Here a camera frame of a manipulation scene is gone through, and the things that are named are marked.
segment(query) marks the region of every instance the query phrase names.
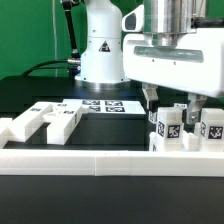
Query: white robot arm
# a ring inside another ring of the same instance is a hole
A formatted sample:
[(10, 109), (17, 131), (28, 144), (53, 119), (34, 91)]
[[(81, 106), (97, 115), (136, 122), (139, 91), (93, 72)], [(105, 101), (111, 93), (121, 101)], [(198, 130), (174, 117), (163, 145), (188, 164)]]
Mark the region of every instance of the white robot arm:
[(143, 33), (125, 37), (125, 74), (147, 83), (148, 88), (153, 84), (189, 92), (193, 105), (189, 107), (188, 123), (198, 121), (198, 112), (206, 100), (202, 96), (224, 96), (224, 29), (220, 28), (224, 20), (196, 18), (205, 14), (205, 3), (145, 0), (140, 14), (134, 11), (122, 22), (124, 31), (136, 32), (125, 26), (130, 24), (127, 20), (131, 21), (133, 14), (136, 22), (144, 18)]
[[(62, 3), (66, 3), (64, 9), (66, 7), (68, 10), (80, 2), (62, 0)], [(81, 71), (75, 76), (75, 83), (93, 89), (117, 89), (128, 85), (121, 51), (121, 11), (110, 0), (83, 2), (88, 20), (87, 49), (81, 55)], [(71, 28), (71, 43), (75, 40), (73, 33)]]

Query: black cable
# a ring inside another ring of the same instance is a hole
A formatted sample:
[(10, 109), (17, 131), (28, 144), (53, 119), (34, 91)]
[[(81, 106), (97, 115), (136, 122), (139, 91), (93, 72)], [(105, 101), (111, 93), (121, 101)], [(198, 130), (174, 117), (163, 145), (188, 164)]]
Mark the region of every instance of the black cable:
[(27, 77), (32, 71), (34, 70), (38, 70), (41, 69), (41, 67), (46, 66), (46, 65), (52, 65), (52, 64), (59, 64), (59, 63), (68, 63), (67, 60), (63, 59), (63, 60), (53, 60), (53, 61), (47, 61), (47, 62), (43, 62), (40, 64), (35, 65), (34, 67), (26, 70), (25, 72), (23, 72), (21, 74), (21, 76), (23, 77)]

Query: warning label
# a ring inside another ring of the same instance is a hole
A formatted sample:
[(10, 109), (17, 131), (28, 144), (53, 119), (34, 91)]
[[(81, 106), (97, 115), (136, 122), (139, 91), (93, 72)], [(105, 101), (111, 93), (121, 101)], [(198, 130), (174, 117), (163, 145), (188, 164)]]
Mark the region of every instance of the warning label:
[(110, 48), (109, 48), (109, 46), (108, 46), (108, 44), (107, 44), (106, 41), (104, 41), (104, 43), (103, 43), (103, 45), (101, 46), (101, 48), (100, 48), (99, 51), (100, 51), (100, 52), (110, 52)]

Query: green wall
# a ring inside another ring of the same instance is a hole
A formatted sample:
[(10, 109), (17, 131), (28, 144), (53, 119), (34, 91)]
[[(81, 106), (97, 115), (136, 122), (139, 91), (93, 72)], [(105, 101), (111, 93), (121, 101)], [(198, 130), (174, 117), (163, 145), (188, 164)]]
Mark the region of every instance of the green wall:
[[(1, 0), (0, 7), (0, 79), (20, 75), (40, 62), (54, 59), (52, 1)], [(58, 36), (58, 58), (70, 56), (70, 45), (64, 12), (60, 0), (55, 0)], [(122, 11), (129, 13), (141, 0), (112, 0)], [(224, 0), (210, 0), (210, 17), (224, 17)], [(77, 43), (81, 52), (86, 47), (86, 12), (81, 5), (72, 10)], [(55, 75), (39, 71), (42, 75)]]

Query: cable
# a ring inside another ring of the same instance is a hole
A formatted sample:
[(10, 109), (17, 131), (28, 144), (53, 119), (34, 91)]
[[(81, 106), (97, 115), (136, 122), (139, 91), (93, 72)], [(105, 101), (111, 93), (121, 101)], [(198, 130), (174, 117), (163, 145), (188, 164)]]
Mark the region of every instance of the cable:
[(34, 70), (38, 70), (38, 69), (42, 69), (41, 67), (46, 66), (46, 65), (52, 65), (52, 64), (59, 64), (59, 63), (67, 63), (68, 61), (63, 59), (63, 60), (54, 60), (54, 61), (47, 61), (47, 62), (43, 62), (40, 64), (35, 65), (34, 67), (26, 70), (25, 72), (23, 72), (21, 74), (21, 76), (23, 77), (27, 77), (32, 71)]
[[(52, 0), (52, 19), (54, 32), (54, 59), (58, 60), (58, 37), (57, 37), (57, 21), (56, 21), (56, 7), (55, 0)], [(58, 70), (55, 70), (55, 77), (58, 77)]]

